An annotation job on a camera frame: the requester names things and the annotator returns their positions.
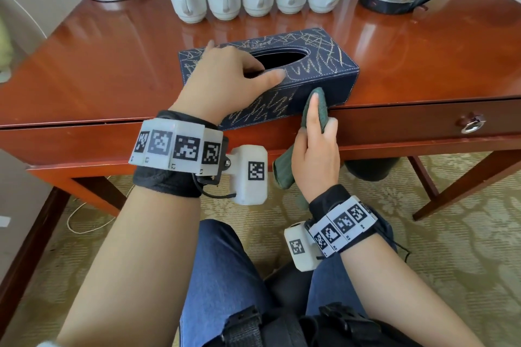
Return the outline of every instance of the person's leg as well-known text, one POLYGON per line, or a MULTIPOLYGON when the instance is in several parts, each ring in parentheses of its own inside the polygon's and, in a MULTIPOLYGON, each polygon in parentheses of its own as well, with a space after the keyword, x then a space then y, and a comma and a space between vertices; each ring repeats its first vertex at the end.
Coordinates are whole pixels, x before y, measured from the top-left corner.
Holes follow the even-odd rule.
POLYGON ((201 347, 221 333, 230 315, 251 305, 264 313, 274 303, 237 234, 220 221, 201 221, 179 324, 181 347, 201 347))
MULTIPOLYGON (((396 246, 392 243, 394 237, 391 225, 376 211, 371 210, 378 217, 375 224, 377 232, 396 251, 396 246)), ((334 302, 341 302, 343 305, 355 309, 357 313, 367 315, 356 295, 348 273, 345 271, 342 259, 337 254, 324 259, 313 272, 307 298, 306 315, 317 315, 320 306, 334 302)))

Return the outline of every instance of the blue leather tissue box cover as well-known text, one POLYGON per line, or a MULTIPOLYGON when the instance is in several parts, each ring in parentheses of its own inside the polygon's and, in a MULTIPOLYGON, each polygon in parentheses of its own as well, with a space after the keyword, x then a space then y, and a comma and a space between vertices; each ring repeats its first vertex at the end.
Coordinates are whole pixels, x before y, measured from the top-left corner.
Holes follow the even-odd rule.
MULTIPOLYGON (((302 113, 309 94, 316 87, 323 88, 329 107, 343 104, 360 71, 356 63, 322 28, 224 43, 219 47, 228 45, 253 54, 261 62, 263 57, 270 55, 272 60, 278 61, 301 59, 277 66, 286 70, 284 81, 259 96, 247 108, 228 115, 220 125, 224 130, 302 113)), ((194 48, 179 52, 183 84, 186 84, 203 51, 204 48, 194 48)))

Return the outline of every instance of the forearm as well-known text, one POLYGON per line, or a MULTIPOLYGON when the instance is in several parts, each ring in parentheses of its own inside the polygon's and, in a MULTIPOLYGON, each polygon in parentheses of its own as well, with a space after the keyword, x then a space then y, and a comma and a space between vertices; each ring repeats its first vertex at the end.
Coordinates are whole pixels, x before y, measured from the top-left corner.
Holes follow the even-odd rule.
POLYGON ((135 187, 57 342, 171 346, 192 273, 200 211, 199 198, 135 187))
POLYGON ((369 317, 393 325, 424 347, 483 346, 380 235, 341 257, 369 317))

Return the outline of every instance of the wooden desk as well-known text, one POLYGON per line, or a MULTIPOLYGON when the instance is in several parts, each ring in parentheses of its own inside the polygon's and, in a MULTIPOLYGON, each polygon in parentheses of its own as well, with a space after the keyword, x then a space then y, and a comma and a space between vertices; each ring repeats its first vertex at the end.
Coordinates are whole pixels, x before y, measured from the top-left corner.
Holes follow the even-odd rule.
MULTIPOLYGON (((0 88, 0 146, 29 172, 117 215, 125 198, 104 177, 127 164, 141 121, 176 99, 177 53, 217 43, 323 27, 360 66, 339 120, 343 159, 408 156, 432 201, 415 219, 521 168, 521 5, 514 0, 433 0, 390 16, 357 0, 332 13, 275 8, 253 18, 188 25, 170 0, 83 0, 0 88), (485 125, 462 134, 473 115, 485 125), (438 193, 418 155, 493 151, 438 193)), ((231 147, 261 144, 275 159, 300 117, 228 131, 231 147)))

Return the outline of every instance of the person's left arm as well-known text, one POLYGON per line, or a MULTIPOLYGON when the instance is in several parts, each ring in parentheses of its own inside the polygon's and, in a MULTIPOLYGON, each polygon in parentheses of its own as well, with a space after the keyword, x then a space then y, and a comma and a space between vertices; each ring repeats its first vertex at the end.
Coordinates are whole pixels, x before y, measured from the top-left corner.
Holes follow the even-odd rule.
MULTIPOLYGON (((171 110, 218 125, 284 78, 251 54, 209 43, 171 110)), ((135 187, 67 315, 62 347, 171 346, 185 302, 201 202, 135 187)))

